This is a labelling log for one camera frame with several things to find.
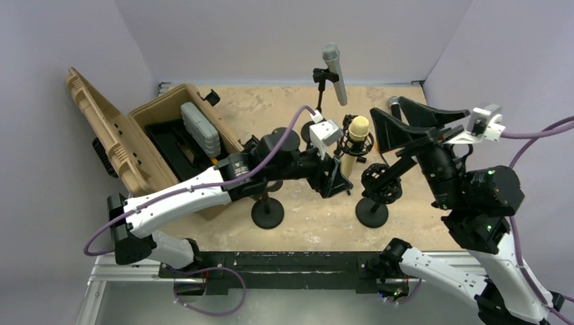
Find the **round black stand base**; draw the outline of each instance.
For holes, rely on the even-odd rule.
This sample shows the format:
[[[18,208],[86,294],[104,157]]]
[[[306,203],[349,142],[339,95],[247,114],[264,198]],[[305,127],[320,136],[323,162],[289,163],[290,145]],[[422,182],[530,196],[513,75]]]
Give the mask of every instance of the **round black stand base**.
[[[281,202],[274,198],[259,200],[251,208],[251,219],[257,227],[273,229],[283,221],[285,210]]]
[[[375,203],[370,198],[362,198],[357,203],[355,214],[359,222],[369,228],[379,228],[389,219],[387,206]]]

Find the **beige tabletop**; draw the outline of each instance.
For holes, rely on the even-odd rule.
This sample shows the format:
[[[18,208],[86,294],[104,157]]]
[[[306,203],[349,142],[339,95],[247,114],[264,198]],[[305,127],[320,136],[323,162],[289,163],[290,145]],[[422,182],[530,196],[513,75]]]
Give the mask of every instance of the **beige tabletop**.
[[[303,104],[312,108],[317,105],[317,87],[198,88],[201,94],[213,88],[220,95],[215,109],[243,140],[252,134],[261,138],[277,127],[286,127]],[[347,87],[348,104],[340,106],[333,88],[328,87],[323,113],[340,126],[346,114],[370,119],[369,109],[387,110],[387,99],[394,95],[425,103],[419,86]],[[295,131],[299,133],[307,121],[309,115],[302,114]],[[379,251],[394,237],[424,251],[460,250],[440,220],[444,212],[431,207],[433,196],[419,167],[402,177],[403,197],[388,206],[389,220],[384,226],[370,229],[360,224],[355,205],[363,190],[361,173],[369,164],[382,162],[375,150],[366,158],[367,163],[356,164],[350,177],[355,186],[351,196],[341,193],[321,199],[305,180],[285,181],[279,192],[271,193],[285,209],[285,218],[275,229],[258,228],[250,216],[254,201],[244,198],[181,218],[162,230],[176,237],[193,238],[205,251]],[[385,158],[391,164],[397,161],[393,153],[385,154]]]

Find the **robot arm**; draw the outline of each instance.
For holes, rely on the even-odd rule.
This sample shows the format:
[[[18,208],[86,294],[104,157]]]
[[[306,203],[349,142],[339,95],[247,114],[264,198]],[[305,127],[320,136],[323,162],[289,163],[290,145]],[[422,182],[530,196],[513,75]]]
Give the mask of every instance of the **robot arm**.
[[[363,195],[387,198],[397,184],[400,188],[399,177],[418,163],[435,197],[432,205],[450,211],[441,218],[449,234],[479,261],[487,277],[460,272],[396,238],[380,256],[383,273],[425,279],[476,307],[487,325],[548,324],[549,308],[559,309],[564,299],[546,290],[528,265],[520,266],[516,259],[506,217],[514,215],[524,199],[518,176],[505,166],[467,171],[465,162],[472,150],[462,158],[453,151],[454,144],[498,141],[504,130],[499,124],[500,107],[475,108],[470,131],[465,131],[462,126],[445,125],[468,116],[467,111],[436,110],[404,97],[399,103],[410,125],[376,108],[371,110],[379,150],[402,149],[393,166],[377,171],[376,176],[368,173],[370,168],[363,174]],[[533,286],[546,301],[535,294]]]
[[[259,168],[261,161],[278,145],[286,128],[276,129],[261,140],[253,137],[242,152],[230,154],[217,166],[170,188],[137,198],[125,199],[120,194],[109,197],[110,219],[133,211],[125,220],[112,226],[116,262],[125,265],[148,258],[175,269],[190,266],[198,253],[196,243],[176,239],[158,229],[193,212],[260,194],[270,181],[306,179],[322,198],[351,189],[353,184],[340,172],[339,157],[331,158],[326,153],[327,147],[343,133],[335,122],[325,121],[320,113],[311,117],[315,124],[310,127],[307,150],[299,151],[299,136],[289,131],[277,154],[245,180],[234,181]],[[206,183],[215,185],[195,189]]]

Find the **silver microphone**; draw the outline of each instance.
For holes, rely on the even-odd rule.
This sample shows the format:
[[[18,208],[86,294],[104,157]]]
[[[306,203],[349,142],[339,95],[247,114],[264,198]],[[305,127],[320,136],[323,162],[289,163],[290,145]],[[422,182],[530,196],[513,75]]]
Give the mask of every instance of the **silver microphone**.
[[[323,61],[327,64],[330,72],[339,75],[339,81],[333,83],[335,87],[335,93],[337,94],[337,99],[341,106],[347,105],[347,92],[345,91],[345,83],[343,82],[343,74],[340,71],[339,64],[339,49],[337,45],[329,43],[323,47]]]

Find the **case lid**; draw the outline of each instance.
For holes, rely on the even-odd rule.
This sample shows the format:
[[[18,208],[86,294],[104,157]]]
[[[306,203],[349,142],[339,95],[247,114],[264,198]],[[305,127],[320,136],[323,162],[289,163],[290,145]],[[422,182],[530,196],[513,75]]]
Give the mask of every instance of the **case lid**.
[[[134,196],[157,192],[178,183],[149,140],[76,69],[69,68],[66,85],[104,147],[119,178]]]

